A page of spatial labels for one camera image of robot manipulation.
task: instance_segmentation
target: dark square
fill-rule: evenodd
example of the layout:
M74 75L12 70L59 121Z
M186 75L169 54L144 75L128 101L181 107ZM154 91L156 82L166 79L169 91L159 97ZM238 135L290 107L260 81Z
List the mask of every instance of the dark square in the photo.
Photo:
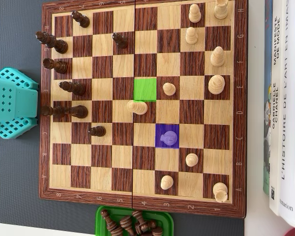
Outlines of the dark square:
M136 8L135 31L157 30L157 7Z
M63 61L67 64L67 71L64 74L54 72L55 80L72 80L72 58L55 59L55 61Z
M231 49L231 26L206 27L206 51L213 51L218 46L224 51Z
M133 169L155 170L155 147L133 147Z
M180 75L205 75L205 53L180 53Z
M132 146L133 123L113 123L113 145Z
M92 145L91 166L111 167L112 166L112 146Z
M94 79L112 78L113 77L113 56L93 57L93 74Z
M112 101L92 101L92 122L111 123L113 113Z
M222 75L225 81L224 90L220 94L212 94L208 90L208 83L213 75L205 75L205 100L229 100L231 98L231 76Z
M198 163L193 166L187 166L186 157L188 154L194 153L198 156ZM179 171L180 172L192 172L192 173L203 173L203 149L197 148L179 148Z
M213 186L216 183L225 184L229 192L229 176L228 175L216 175L216 174L204 173L203 174L203 198L215 199L213 194Z
M204 124L204 112L203 100L180 100L179 123Z
M220 124L205 124L204 148L230 149L230 126Z
M92 35L73 37L73 57L91 57L92 56Z
M93 13L93 34L113 33L113 12Z
M179 76L158 76L156 80L156 91L157 91L157 100L179 100ZM172 96L165 94L163 90L163 85L165 83L171 83L175 85L176 92Z
M197 4L200 9L201 19L197 23L193 23L189 20L189 9L191 4L184 4L181 5L181 28L200 28L206 26L206 4L205 3L198 3Z
M54 101L54 107L55 106L63 106L63 107L72 107L72 102L71 101ZM53 121L54 122L71 122L72 116L70 115L65 115L64 117L54 117L53 116Z
M53 144L53 164L71 165L71 144Z
M174 180L174 184L167 190L161 188L162 177L171 176ZM162 195L178 195L178 172L169 171L155 171L155 194Z
M134 123L150 123L156 122L156 102L145 102L147 104L147 112L143 115L133 113Z
M90 188L90 166L71 166L71 187Z
M115 42L113 48L114 55L134 54L134 32L120 32L122 36L128 39L128 46L126 48L120 48Z
M180 29L157 31L158 53L180 53Z
M73 32L73 21L70 16L55 17L55 37L71 37Z
M112 168L112 190L132 192L132 169Z
M71 143L72 144L90 144L91 138L88 134L90 129L90 123L73 122L72 123L72 133L71 133Z
M133 77L113 78L113 100L132 100Z
M135 77L156 76L156 54L135 54L134 64Z

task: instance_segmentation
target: pawn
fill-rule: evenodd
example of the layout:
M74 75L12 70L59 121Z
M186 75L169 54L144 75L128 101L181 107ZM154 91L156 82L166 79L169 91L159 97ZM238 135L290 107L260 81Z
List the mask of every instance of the pawn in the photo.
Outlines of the pawn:
M186 42L188 44L195 44L198 41L198 35L196 29L189 27L186 31Z
M164 176L161 180L161 188L164 190L169 189L174 184L174 180L171 176Z
M120 48L126 48L128 46L128 39L120 33L113 33L113 40Z
M89 18L87 16L82 15L78 11L72 12L72 18L79 23L79 25L83 28L86 28L89 26Z
M197 23L201 20L201 12L197 4L192 4L189 8L189 20Z
M54 61L50 58L45 58L43 60L43 66L46 69L55 69L55 71L60 74L64 74L67 71L67 63L64 61Z

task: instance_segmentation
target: light wooden pawn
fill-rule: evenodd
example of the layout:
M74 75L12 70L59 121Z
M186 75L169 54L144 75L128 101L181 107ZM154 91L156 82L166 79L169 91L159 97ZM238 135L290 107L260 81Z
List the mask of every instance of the light wooden pawn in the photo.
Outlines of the light wooden pawn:
M161 180L161 188L164 190L169 189L174 184L174 180L171 176L164 176Z
M127 109L138 115L143 115L147 112L148 106L145 102L135 102L133 100L127 103Z
M212 94L220 94L224 90L225 80L223 76L214 75L208 82L208 90Z
M216 6L214 8L214 15L217 19L224 19L228 15L227 8L228 0L216 0Z
M176 92L176 87L175 87L175 85L173 85L171 83L165 83L163 85L163 90L167 96L172 96Z
M192 4L189 8L189 20L197 23L201 20L201 12L197 4Z
M227 186L223 183L216 183L213 186L213 194L218 203L223 203L227 200Z

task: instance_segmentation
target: green square marker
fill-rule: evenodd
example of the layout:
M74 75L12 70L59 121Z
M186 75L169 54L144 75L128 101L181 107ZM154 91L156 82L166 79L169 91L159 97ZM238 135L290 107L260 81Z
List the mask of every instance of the green square marker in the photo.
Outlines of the green square marker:
M156 102L156 78L135 79L133 100Z

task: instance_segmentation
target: chess piece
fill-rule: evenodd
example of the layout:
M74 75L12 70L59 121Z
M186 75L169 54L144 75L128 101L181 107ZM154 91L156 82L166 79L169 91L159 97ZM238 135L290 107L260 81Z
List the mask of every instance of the chess piece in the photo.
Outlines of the chess piece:
M195 44L198 41L198 35L196 29L189 27L186 31L186 42L189 44Z
M78 11L72 12L72 18L79 23L79 25L83 28L86 28L89 26L89 18L87 16L82 15Z
M129 101L127 103L127 109L130 112L134 112L138 115L143 115L147 112L148 106L145 102Z
M57 40L55 36L47 32L36 32L36 38L41 44L46 44L48 48L55 48L58 53L63 54L68 50L68 44L65 41Z
M64 61L54 61L50 58L45 58L43 60L43 66L46 68L46 69L55 69L55 71L57 73L60 73L60 74L64 74L66 71L67 71L67 63L65 63Z
M186 156L186 164L189 167L195 166L199 161L199 158L196 154L190 153Z
M63 81L59 83L59 87L64 91L72 92L77 96L82 96L85 93L85 86L81 83Z
M225 62L224 50L221 47L216 47L211 54L210 58L211 64L213 66L222 66Z
M161 188L164 190L169 189L174 184L174 180L171 176L164 176L161 180Z
M174 131L167 131L161 135L161 141L168 146L172 146L177 142L177 134Z
M192 4L189 8L189 20L197 23L201 20L201 12L197 4Z
M175 87L175 85L173 85L171 83L165 83L163 85L163 90L167 96L172 96L176 92L176 87Z
M113 40L120 48L126 48L128 46L128 39L120 33L113 33Z
M227 200L227 186L223 183L216 183L213 186L213 194L218 203L223 203Z
M102 137L106 134L106 129L103 126L93 127L88 130L88 134L92 136Z
M216 0L216 6L214 8L214 15L217 19L224 19L228 15L228 4L229 0Z
M208 82L208 90L212 94L220 94L224 90L225 80L220 75L214 75Z

